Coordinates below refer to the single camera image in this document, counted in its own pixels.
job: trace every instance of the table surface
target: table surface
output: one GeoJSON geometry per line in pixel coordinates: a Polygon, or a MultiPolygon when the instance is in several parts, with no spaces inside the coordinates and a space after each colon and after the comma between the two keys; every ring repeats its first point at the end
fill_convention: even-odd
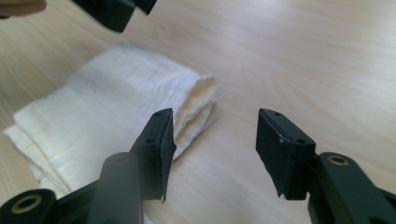
{"type": "MultiPolygon", "coordinates": [[[[219,118],[174,162],[155,223],[308,223],[306,201],[276,196],[255,151],[258,110],[285,114],[317,153],[353,158],[396,191],[396,2],[161,0],[119,35],[70,1],[0,21],[0,128],[94,55],[124,39],[159,51],[219,86],[219,118]]],[[[37,188],[0,136],[0,204],[37,188]]]]}

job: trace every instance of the folded towel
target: folded towel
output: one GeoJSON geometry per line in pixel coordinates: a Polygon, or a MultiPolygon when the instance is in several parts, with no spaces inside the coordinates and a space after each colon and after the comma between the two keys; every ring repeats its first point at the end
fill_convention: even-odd
{"type": "Polygon", "coordinates": [[[151,114],[172,107],[175,158],[215,119],[212,76],[123,42],[83,66],[59,90],[14,115],[4,133],[57,197],[99,177],[104,160],[129,151],[151,114]]]}

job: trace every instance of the light wood surface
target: light wood surface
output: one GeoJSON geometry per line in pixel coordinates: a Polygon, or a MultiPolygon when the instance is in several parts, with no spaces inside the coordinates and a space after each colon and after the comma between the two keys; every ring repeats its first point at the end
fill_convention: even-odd
{"type": "MultiPolygon", "coordinates": [[[[317,153],[353,158],[396,192],[396,2],[159,0],[109,32],[73,3],[49,0],[0,21],[0,128],[123,39],[213,74],[219,118],[178,160],[155,223],[309,223],[307,203],[276,197],[254,145],[260,107],[285,114],[317,153]]],[[[0,204],[38,186],[0,136],[0,204]]]]}

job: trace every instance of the wooden table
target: wooden table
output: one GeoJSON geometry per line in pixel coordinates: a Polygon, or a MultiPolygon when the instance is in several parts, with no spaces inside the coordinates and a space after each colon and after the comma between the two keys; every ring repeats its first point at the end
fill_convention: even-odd
{"type": "MultiPolygon", "coordinates": [[[[69,1],[0,21],[0,128],[123,39],[154,49],[219,86],[219,118],[178,160],[155,223],[308,223],[306,202],[276,190],[255,151],[260,107],[282,112],[396,192],[396,2],[160,0],[127,30],[104,29],[69,1]]],[[[0,136],[0,204],[37,188],[0,136]]]]}

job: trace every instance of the white cloth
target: white cloth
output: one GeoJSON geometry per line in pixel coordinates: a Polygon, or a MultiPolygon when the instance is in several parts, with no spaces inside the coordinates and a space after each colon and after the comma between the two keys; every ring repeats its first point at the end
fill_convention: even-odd
{"type": "Polygon", "coordinates": [[[4,133],[57,197],[99,177],[104,160],[129,151],[150,116],[174,110],[178,157],[215,119],[212,76],[123,42],[96,56],[59,90],[14,115],[4,133]]]}

